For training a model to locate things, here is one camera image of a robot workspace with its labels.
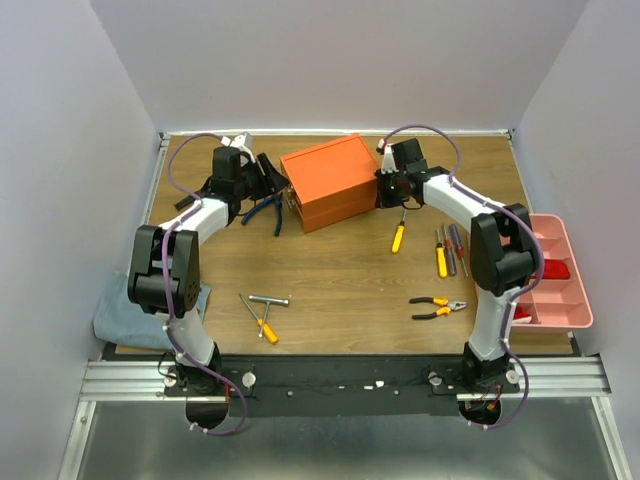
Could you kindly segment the orange drawer cabinet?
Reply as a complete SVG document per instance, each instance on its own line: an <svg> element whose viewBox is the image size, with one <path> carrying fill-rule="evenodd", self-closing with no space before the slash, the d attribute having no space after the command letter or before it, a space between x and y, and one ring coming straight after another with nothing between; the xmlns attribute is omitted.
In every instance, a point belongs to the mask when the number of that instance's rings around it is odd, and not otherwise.
<svg viewBox="0 0 640 480"><path fill-rule="evenodd" d="M305 233L375 208L379 164L359 134L284 155L280 167Z"/></svg>

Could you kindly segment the small yellow handled screwdriver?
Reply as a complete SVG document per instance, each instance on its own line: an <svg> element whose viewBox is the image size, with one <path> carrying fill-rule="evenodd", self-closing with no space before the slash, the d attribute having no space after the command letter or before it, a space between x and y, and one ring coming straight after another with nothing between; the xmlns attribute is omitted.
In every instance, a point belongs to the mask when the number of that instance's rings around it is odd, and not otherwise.
<svg viewBox="0 0 640 480"><path fill-rule="evenodd" d="M444 245L441 236L441 231L439 229L435 230L436 236L436 262L437 262L437 270L440 278L446 278L448 276L446 257L444 252Z"/></svg>

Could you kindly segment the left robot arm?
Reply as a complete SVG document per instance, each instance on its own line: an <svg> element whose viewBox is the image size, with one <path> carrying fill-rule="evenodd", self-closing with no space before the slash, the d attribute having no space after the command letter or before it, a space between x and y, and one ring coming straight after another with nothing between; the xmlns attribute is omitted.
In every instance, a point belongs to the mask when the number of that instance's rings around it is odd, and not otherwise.
<svg viewBox="0 0 640 480"><path fill-rule="evenodd" d="M128 272L131 303L162 322L178 364L177 380L201 395L214 393L223 382L217 344L206 333L196 303L201 290L200 247L244 212L242 203L257 207L279 200L289 181L264 153L230 144L214 149L212 173L203 187L187 193L179 215L135 232Z"/></svg>

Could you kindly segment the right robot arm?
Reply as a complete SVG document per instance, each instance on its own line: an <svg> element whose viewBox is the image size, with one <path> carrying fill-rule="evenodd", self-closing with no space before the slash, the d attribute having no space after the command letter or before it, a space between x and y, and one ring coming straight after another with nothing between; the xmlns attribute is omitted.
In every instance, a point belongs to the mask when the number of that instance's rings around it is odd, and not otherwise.
<svg viewBox="0 0 640 480"><path fill-rule="evenodd" d="M430 167L416 139L395 144L381 139L376 171L378 208L410 199L451 217L469 234L470 271L479 288L475 324L462 354L460 379L480 392L506 378L512 352L509 335L519 297L543 267L529 211L521 204L493 201L459 182L442 167Z"/></svg>

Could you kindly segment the thin metal screwdriver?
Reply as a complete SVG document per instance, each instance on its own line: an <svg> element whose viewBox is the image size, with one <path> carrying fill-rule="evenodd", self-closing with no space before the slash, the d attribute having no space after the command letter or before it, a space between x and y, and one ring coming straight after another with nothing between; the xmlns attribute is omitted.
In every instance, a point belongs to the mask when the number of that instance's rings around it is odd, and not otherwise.
<svg viewBox="0 0 640 480"><path fill-rule="evenodd" d="M462 247L456 247L456 248L457 248L457 256L462 266L464 275L465 277L469 277L469 271L468 271L466 261L465 261L465 256L464 256L464 249Z"/></svg>

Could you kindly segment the black rubber mallet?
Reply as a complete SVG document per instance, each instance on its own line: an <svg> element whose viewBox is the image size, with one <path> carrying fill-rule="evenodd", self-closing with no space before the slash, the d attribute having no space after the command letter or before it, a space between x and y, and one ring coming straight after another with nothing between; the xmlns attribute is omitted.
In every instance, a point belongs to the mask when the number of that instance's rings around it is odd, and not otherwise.
<svg viewBox="0 0 640 480"><path fill-rule="evenodd" d="M200 192L197 192L195 195L187 195L178 202L174 204L174 208L176 211L182 211L192 206L196 201L200 200L202 195Z"/></svg>

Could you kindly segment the red item in tray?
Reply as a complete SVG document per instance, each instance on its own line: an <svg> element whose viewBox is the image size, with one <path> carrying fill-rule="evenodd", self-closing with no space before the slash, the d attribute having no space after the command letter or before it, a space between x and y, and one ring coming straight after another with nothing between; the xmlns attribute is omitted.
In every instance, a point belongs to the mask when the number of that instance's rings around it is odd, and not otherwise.
<svg viewBox="0 0 640 480"><path fill-rule="evenodd" d="M563 260L546 259L544 261L543 280L568 280L570 278L569 266Z"/></svg>

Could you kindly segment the pink compartment tray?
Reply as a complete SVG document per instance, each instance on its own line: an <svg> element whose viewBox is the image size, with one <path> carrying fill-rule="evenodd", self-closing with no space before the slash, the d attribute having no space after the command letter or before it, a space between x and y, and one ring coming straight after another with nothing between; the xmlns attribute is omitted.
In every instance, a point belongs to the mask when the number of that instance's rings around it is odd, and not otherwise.
<svg viewBox="0 0 640 480"><path fill-rule="evenodd" d="M518 300L512 327L528 332L569 332L589 328L592 310L563 221L552 214L531 214L544 260L563 260L571 278L543 280Z"/></svg>

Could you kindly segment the blue cloth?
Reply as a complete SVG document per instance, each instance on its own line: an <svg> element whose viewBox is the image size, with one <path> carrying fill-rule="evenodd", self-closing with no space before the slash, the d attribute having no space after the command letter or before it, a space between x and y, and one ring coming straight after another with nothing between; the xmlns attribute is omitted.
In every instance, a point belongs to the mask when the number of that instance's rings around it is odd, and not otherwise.
<svg viewBox="0 0 640 480"><path fill-rule="evenodd" d="M105 342L128 347L171 350L161 323L143 312L127 294L128 277L114 272L107 282L93 319L95 336Z"/></svg>

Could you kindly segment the grey handled screwdriver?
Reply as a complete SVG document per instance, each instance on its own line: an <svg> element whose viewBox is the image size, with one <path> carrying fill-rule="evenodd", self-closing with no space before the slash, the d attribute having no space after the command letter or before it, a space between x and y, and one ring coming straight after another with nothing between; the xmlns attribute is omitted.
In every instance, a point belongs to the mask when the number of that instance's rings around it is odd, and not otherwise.
<svg viewBox="0 0 640 480"><path fill-rule="evenodd" d="M447 227L447 229L449 233L449 243L450 243L449 272L451 276L456 276L457 275L456 256L458 253L459 235L457 233L457 230L454 224L450 224Z"/></svg>

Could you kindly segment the red handled screwdriver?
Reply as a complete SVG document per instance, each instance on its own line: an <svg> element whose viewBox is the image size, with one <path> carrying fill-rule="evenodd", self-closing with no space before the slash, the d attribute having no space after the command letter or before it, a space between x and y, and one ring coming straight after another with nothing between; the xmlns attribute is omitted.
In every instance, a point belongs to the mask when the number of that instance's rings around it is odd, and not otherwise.
<svg viewBox="0 0 640 480"><path fill-rule="evenodd" d="M445 259L448 265L448 268L451 269L450 265L451 265L451 249L450 249L450 245L448 243L448 237L447 237L447 233L446 233L446 227L445 224L442 223L441 224L441 232L444 238L444 251L445 251Z"/></svg>

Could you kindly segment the orange handled pliers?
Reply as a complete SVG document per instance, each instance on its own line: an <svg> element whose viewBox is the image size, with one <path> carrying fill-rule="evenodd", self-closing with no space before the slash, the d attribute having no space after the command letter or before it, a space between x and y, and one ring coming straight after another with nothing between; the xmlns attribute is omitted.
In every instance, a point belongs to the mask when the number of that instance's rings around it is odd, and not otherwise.
<svg viewBox="0 0 640 480"><path fill-rule="evenodd" d="M428 314L416 314L412 316L413 320L423 321L432 320L440 316L448 316L452 312L466 309L468 303L465 301L449 300L448 298L441 297L415 297L409 300L409 304L422 304L429 303L436 307L436 310Z"/></svg>

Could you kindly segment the orange handled screwdriver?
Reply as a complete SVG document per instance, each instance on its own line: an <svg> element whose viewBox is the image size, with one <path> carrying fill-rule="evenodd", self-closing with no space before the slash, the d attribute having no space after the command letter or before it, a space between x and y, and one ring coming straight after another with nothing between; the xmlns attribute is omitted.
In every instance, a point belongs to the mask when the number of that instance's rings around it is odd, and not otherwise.
<svg viewBox="0 0 640 480"><path fill-rule="evenodd" d="M239 295L239 298L241 302L245 305L245 307L248 309L250 314L253 316L253 318L256 320L256 323L259 327L259 337L266 338L267 341L272 345L277 344L279 342L279 337L276 335L273 329L267 324L267 322L262 317L260 317L257 314L254 308L249 304L249 301L242 294Z"/></svg>

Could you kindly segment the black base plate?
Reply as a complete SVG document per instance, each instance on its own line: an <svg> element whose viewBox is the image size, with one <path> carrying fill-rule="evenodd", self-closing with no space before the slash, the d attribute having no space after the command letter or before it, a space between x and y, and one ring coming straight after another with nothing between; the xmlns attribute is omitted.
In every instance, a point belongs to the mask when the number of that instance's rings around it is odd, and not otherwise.
<svg viewBox="0 0 640 480"><path fill-rule="evenodd" d="M167 397L250 418L455 416L466 397L489 401L520 390L512 367L472 382L459 355L225 354L221 373L230 387L193 367L167 369Z"/></svg>

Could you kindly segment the aluminium rail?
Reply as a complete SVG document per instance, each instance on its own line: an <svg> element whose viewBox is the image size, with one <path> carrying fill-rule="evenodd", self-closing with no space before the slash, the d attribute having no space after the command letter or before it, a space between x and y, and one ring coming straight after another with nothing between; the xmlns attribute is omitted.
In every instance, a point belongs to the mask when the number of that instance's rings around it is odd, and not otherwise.
<svg viewBox="0 0 640 480"><path fill-rule="evenodd" d="M528 357L522 362L529 377L529 397L604 397L611 387L600 358ZM185 387L166 385L171 364L154 361L98 361L88 364L80 390L84 402L221 402L222 394L204 396Z"/></svg>

